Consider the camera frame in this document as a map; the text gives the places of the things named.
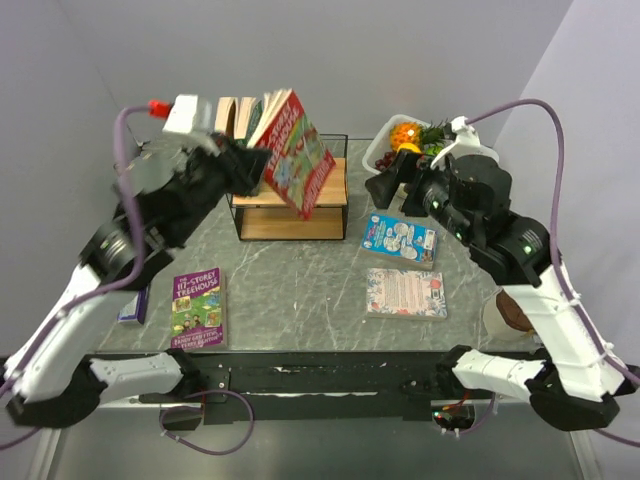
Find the orange Treehouse book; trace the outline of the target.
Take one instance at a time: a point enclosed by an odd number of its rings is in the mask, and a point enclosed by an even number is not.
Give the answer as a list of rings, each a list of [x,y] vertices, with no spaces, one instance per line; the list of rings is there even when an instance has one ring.
[[[220,97],[217,104],[214,131],[233,138],[237,110],[236,97]]]

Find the red 13-Storey Treehouse book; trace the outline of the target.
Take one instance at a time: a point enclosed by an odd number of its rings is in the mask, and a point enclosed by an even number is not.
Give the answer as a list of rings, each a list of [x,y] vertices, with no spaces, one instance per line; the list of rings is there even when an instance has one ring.
[[[264,181],[300,218],[310,219],[336,162],[294,90],[264,95],[260,122],[247,145],[272,151]]]

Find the green 104-Storey Treehouse book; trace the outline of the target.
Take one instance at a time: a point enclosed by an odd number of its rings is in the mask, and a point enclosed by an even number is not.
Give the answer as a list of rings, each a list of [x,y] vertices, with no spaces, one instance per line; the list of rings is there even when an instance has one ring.
[[[236,108],[234,139],[246,144],[255,132],[263,113],[263,101],[256,97],[242,97]]]

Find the pink floral book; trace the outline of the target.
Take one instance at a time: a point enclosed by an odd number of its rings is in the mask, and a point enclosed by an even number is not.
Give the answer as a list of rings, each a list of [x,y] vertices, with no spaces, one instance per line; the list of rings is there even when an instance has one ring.
[[[366,315],[407,320],[444,320],[448,316],[444,278],[439,272],[370,268]]]

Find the purple 117-Storey Treehouse book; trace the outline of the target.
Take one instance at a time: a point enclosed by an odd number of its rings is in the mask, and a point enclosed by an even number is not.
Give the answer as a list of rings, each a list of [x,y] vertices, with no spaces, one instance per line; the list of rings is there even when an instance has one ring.
[[[212,351],[228,344],[225,277],[218,267],[176,276],[170,347]]]

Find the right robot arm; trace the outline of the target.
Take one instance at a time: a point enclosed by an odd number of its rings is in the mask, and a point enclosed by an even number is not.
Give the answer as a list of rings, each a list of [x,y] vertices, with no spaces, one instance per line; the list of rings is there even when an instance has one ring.
[[[561,431],[608,427],[620,411],[617,397],[637,390],[639,369],[605,348],[546,227],[511,211],[511,175],[489,156],[446,155],[443,166],[431,167],[425,156],[401,150],[365,188],[386,209],[401,184],[410,189],[402,213],[432,218],[464,245],[543,344],[537,360],[456,346],[438,365],[439,391],[452,399],[468,390],[517,398]]]

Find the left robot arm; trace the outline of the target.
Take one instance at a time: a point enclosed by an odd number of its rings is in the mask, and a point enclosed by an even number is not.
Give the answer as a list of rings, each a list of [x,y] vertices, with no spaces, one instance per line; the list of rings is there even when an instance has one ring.
[[[80,253],[57,304],[38,331],[2,368],[6,412],[19,427],[63,429],[98,406],[125,397],[161,394],[191,399],[201,375],[180,348],[138,358],[101,360],[89,349],[107,324],[170,265],[226,195],[256,195],[271,153],[222,134],[206,146],[158,138],[145,143],[125,171],[142,217],[143,249],[118,204]]]

